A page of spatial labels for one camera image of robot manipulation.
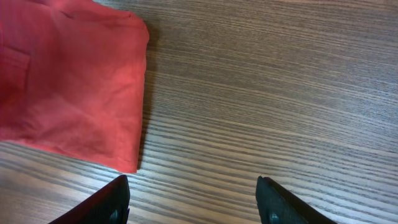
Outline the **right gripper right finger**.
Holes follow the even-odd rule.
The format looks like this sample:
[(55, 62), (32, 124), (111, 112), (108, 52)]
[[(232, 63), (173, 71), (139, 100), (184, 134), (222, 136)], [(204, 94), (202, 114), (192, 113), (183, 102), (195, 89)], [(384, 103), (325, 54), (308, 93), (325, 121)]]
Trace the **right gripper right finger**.
[(257, 178), (256, 202), (262, 224), (336, 224), (270, 177)]

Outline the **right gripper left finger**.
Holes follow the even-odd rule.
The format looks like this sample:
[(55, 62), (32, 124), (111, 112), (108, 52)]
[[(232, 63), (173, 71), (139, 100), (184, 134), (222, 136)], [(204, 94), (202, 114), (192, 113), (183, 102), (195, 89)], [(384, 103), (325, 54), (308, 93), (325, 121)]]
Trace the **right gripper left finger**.
[(129, 201), (127, 176), (120, 175), (49, 224), (126, 224)]

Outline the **red FRAM t-shirt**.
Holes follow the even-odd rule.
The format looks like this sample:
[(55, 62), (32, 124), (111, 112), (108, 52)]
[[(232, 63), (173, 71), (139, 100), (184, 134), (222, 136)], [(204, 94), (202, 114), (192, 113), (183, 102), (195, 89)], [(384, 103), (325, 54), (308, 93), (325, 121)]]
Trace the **red FRAM t-shirt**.
[(148, 41), (94, 1), (1, 1), (1, 139), (135, 173)]

